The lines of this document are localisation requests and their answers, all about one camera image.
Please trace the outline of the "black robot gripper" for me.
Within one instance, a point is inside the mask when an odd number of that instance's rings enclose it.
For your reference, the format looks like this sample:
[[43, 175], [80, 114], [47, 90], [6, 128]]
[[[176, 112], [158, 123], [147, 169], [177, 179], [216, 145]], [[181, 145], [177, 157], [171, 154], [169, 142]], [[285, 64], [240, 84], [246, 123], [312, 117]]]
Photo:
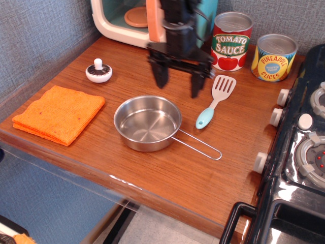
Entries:
[[196, 98], [203, 88], [205, 79], [212, 78], [211, 55], [196, 45], [196, 24], [164, 22], [166, 41], [148, 43], [149, 62], [156, 84], [163, 88], [169, 79], [169, 68], [190, 73], [191, 97]]

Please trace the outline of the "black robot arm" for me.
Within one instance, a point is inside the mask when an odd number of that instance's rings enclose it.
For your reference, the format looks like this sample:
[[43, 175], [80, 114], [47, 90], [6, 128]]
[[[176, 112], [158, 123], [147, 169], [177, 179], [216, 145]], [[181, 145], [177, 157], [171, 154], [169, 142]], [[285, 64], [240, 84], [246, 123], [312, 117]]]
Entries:
[[148, 60], [159, 88], [169, 80], [169, 68], [191, 74], [191, 97], [198, 96], [205, 79], [213, 75], [211, 55], [197, 46], [212, 33], [212, 19], [198, 5], [201, 1], [161, 1], [166, 41], [149, 43]]

